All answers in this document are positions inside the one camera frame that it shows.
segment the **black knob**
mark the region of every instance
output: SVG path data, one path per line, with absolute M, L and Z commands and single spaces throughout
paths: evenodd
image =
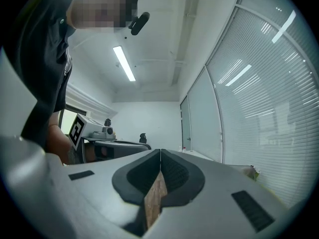
M 107 132 L 108 134 L 113 134 L 113 128 L 109 127 L 109 128 L 106 130 L 106 132 Z

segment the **black shirt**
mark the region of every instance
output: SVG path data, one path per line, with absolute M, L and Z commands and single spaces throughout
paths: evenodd
M 21 136 L 41 147 L 45 147 L 52 113 L 65 108 L 66 85 L 72 70 L 67 65 L 67 39 L 75 31 L 66 23 L 71 2 L 29 0 L 4 43 L 13 68 L 37 99 Z

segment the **ceiling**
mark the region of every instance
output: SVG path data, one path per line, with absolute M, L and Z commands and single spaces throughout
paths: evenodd
M 150 19 L 140 33 L 128 28 L 114 33 L 78 29 L 70 38 L 70 54 L 85 59 L 92 73 L 115 93 L 170 90 L 184 65 L 185 51 L 198 0 L 139 0 L 138 16 L 147 11 Z M 113 47 L 121 45 L 136 79 L 130 82 Z

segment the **ceiling light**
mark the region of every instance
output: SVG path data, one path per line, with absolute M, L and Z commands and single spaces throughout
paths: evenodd
M 296 13 L 293 10 L 292 13 L 290 14 L 290 16 L 288 17 L 287 21 L 283 24 L 283 26 L 279 29 L 278 33 L 272 39 L 273 43 L 278 41 L 280 36 L 283 35 L 283 32 L 285 32 L 287 30 L 287 28 L 291 25 L 291 23 L 293 23 L 293 20 L 295 17 L 296 17 Z
M 235 81 L 237 81 L 244 73 L 246 73 L 251 68 L 251 65 L 246 66 L 234 79 L 232 79 L 226 86 L 232 85 Z
M 131 82 L 135 81 L 135 78 L 134 78 L 134 75 L 130 69 L 130 66 L 128 64 L 128 61 L 126 60 L 126 57 L 124 55 L 124 52 L 122 50 L 122 47 L 121 46 L 118 46 L 118 47 L 114 47 L 113 48 L 114 52 L 115 52 L 115 55 L 118 57 L 120 63 L 121 63 L 121 66 L 122 68 L 124 69 L 126 75 L 128 76 L 129 80 Z

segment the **fluorescent light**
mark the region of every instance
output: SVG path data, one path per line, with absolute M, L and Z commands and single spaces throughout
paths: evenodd
M 234 79 L 232 79 L 226 86 L 232 85 L 235 81 L 237 81 L 244 73 L 246 73 L 251 68 L 251 65 L 246 66 Z
M 278 33 L 272 39 L 273 43 L 278 41 L 280 36 L 283 35 L 283 32 L 285 32 L 287 30 L 287 28 L 291 25 L 291 23 L 293 23 L 293 20 L 295 17 L 296 17 L 296 13 L 293 10 L 292 13 L 290 14 L 289 18 L 287 19 L 287 21 L 283 24 L 283 26 L 279 29 Z
M 129 80 L 131 82 L 135 81 L 135 78 L 134 78 L 134 75 L 130 69 L 130 66 L 128 64 L 128 61 L 126 60 L 126 57 L 123 53 L 123 50 L 122 50 L 122 47 L 121 46 L 118 46 L 118 47 L 114 47 L 113 48 L 114 52 L 115 52 L 115 55 L 118 57 L 120 63 L 121 63 L 121 66 L 123 67 L 126 75 L 128 76 Z

